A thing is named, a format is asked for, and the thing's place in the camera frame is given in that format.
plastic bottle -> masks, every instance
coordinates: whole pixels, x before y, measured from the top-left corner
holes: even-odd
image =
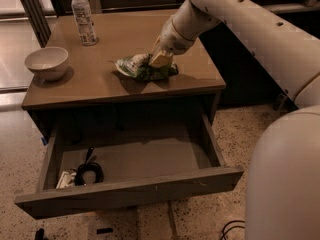
[[[72,11],[78,27],[82,45],[89,46],[97,43],[93,26],[91,8],[88,0],[72,0]]]

table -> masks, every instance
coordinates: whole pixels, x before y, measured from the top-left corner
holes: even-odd
[[[68,50],[70,67],[56,82],[34,77],[24,98],[48,151],[37,192],[18,196],[20,208],[38,219],[235,187],[243,170],[225,164],[211,129],[225,82],[201,42],[175,56],[179,74],[168,80],[139,82],[113,63],[150,52],[174,12],[94,15],[99,42],[90,47],[81,45],[73,17],[58,18],[47,46]],[[89,146],[104,181],[56,189]]]

white bowl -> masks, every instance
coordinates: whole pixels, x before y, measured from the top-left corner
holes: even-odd
[[[68,51],[61,47],[46,47],[30,53],[25,66],[36,76],[47,81],[59,80],[69,66]]]

black cable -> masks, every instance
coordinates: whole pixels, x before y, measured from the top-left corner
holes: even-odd
[[[94,183],[99,183],[99,182],[103,181],[103,171],[102,171],[101,166],[97,163],[94,163],[94,162],[88,163],[88,160],[89,160],[90,156],[92,155],[93,149],[94,148],[88,149],[85,163],[78,167],[77,174],[74,178],[74,183],[76,186],[86,185],[86,182],[83,179],[83,175],[88,171],[92,171],[95,173],[96,179],[95,179]]]
[[[223,229],[222,229],[222,237],[220,238],[220,240],[227,240],[227,238],[226,238],[226,236],[227,236],[227,234],[232,230],[232,229],[235,229],[235,228],[245,228],[244,226],[239,226],[239,225],[237,225],[237,226],[232,226],[231,228],[229,228],[227,231],[225,231],[226,230],[226,228],[230,225],[230,224],[233,224],[233,223],[245,223],[245,221],[243,221],[243,220],[232,220],[232,221],[230,221],[230,222],[228,222],[224,227],[223,227]]]

floor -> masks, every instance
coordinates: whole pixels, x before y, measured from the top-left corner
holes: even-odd
[[[23,58],[38,49],[28,22],[0,24],[0,88],[28,85],[32,75]],[[226,162],[245,173],[232,192],[179,201],[34,220],[14,204],[17,195],[34,193],[46,147],[25,111],[24,93],[0,94],[0,238],[34,239],[43,228],[49,239],[219,240],[223,226],[245,220],[246,180],[250,157],[261,133],[285,112],[272,104],[219,108],[213,130]],[[97,234],[109,228],[110,233]],[[228,239],[244,239],[235,229]]]

